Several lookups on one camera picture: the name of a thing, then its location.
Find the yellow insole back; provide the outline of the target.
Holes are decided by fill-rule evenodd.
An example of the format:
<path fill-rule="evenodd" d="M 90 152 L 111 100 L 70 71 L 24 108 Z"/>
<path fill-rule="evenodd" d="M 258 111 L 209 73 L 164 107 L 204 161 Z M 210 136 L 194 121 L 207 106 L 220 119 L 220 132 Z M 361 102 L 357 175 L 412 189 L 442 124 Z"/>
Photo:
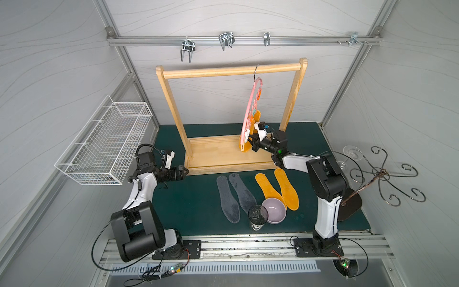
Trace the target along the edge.
<path fill-rule="evenodd" d="M 252 146 L 251 143 L 249 142 L 249 136 L 253 135 L 254 133 L 254 122 L 253 121 L 247 121 L 242 128 L 241 135 L 240 135 L 240 151 L 245 153 L 249 151 Z"/>

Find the yellow insole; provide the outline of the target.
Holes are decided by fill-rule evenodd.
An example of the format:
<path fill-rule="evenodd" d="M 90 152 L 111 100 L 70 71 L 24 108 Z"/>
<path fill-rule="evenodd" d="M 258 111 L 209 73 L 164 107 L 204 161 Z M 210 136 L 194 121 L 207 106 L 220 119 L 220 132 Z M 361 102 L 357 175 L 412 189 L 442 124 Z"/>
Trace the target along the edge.
<path fill-rule="evenodd" d="M 271 185 L 270 181 L 264 173 L 257 173 L 255 175 L 255 180 L 259 185 L 260 189 L 262 190 L 266 199 L 277 199 L 283 203 L 285 209 L 287 208 L 282 195 Z"/>
<path fill-rule="evenodd" d="M 300 199 L 298 193 L 290 183 L 286 172 L 283 169 L 276 169 L 274 175 L 281 189 L 282 199 L 286 207 L 296 211 L 300 207 Z"/>
<path fill-rule="evenodd" d="M 254 133 L 254 122 L 253 121 L 247 121 L 242 128 L 241 135 L 240 135 L 240 151 L 245 153 L 249 151 L 252 146 L 251 143 L 249 142 L 249 136 L 253 135 Z"/>

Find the wooden clothes rack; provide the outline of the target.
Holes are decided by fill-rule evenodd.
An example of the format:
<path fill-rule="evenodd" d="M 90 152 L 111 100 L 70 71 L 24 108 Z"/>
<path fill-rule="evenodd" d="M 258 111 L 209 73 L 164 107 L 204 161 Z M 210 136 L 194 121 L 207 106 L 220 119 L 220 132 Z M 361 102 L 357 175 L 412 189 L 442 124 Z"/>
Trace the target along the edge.
<path fill-rule="evenodd" d="M 167 71 L 162 66 L 157 66 L 156 74 L 185 148 L 185 167 L 190 171 L 190 175 L 258 171 L 273 169 L 275 165 L 271 160 L 270 153 L 266 151 L 242 152 L 240 149 L 240 141 L 243 139 L 241 135 L 189 138 L 186 135 L 178 107 L 173 97 L 169 84 L 170 79 L 256 75 L 294 71 L 295 76 L 280 123 L 280 130 L 285 131 L 294 110 L 307 65 L 307 58 L 301 58 L 298 63 L 238 66 L 231 68 Z"/>

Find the pink clip hanger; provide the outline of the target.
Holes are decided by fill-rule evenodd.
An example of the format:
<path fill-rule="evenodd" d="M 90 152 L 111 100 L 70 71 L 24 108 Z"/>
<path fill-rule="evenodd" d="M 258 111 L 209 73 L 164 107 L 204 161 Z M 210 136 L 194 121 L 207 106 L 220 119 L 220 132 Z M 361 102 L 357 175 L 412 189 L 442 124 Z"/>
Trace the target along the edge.
<path fill-rule="evenodd" d="M 257 69 L 258 69 L 258 65 L 256 66 L 255 71 L 253 73 L 253 87 L 252 87 L 251 95 L 249 97 L 249 101 L 246 107 L 243 125 L 247 121 L 251 121 L 252 116 L 254 115 L 255 111 L 258 110 L 257 106 L 258 106 L 258 101 L 261 97 L 263 82 L 260 77 L 257 77 Z"/>

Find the dark navy insole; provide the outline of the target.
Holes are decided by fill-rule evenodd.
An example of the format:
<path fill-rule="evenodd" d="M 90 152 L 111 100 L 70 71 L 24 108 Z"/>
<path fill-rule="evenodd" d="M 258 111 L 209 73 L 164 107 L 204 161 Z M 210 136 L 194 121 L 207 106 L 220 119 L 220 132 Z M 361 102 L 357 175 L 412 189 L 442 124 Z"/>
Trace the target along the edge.
<path fill-rule="evenodd" d="M 231 193 L 228 178 L 219 176 L 216 179 L 216 184 L 219 191 L 221 209 L 226 219 L 232 224 L 238 223 L 240 221 L 240 208 Z"/>
<path fill-rule="evenodd" d="M 254 195 L 249 191 L 238 173 L 230 174 L 229 181 L 238 195 L 240 206 L 248 214 L 250 209 L 257 205 Z"/>

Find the yellow insole front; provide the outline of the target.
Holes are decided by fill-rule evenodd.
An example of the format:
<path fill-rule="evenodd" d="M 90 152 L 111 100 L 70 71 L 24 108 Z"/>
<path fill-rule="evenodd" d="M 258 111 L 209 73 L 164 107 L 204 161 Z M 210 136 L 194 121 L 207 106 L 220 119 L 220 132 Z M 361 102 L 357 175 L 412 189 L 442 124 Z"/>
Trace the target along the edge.
<path fill-rule="evenodd" d="M 290 183 L 286 172 L 283 169 L 276 169 L 274 175 L 281 189 L 282 199 L 286 207 L 296 211 L 300 207 L 300 199 L 298 193 Z"/>

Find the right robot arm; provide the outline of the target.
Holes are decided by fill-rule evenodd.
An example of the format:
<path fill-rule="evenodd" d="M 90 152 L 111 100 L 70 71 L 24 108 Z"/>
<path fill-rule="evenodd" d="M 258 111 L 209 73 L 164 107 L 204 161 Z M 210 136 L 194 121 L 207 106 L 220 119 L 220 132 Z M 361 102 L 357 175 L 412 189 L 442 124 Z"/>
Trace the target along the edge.
<path fill-rule="evenodd" d="M 349 185 L 333 155 L 291 153 L 288 151 L 286 133 L 281 130 L 274 132 L 271 138 L 259 131 L 249 135 L 248 142 L 255 152 L 263 149 L 271 153 L 276 166 L 309 174 L 318 199 L 317 220 L 312 239 L 300 240 L 300 246 L 319 257 L 342 257 L 344 252 L 339 242 L 337 221 L 339 206 Z"/>

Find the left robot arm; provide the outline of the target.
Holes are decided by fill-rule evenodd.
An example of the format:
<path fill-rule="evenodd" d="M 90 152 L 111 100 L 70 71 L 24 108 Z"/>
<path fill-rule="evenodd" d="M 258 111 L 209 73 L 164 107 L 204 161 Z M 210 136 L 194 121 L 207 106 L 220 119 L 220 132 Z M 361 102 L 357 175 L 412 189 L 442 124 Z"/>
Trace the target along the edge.
<path fill-rule="evenodd" d="M 171 257 L 179 257 L 184 249 L 180 232 L 165 229 L 153 205 L 153 194 L 159 183 L 185 179 L 188 169 L 184 166 L 136 168 L 129 177 L 133 188 L 121 211 L 111 215 L 114 233 L 121 259 L 127 263 L 150 253 L 165 251 Z"/>

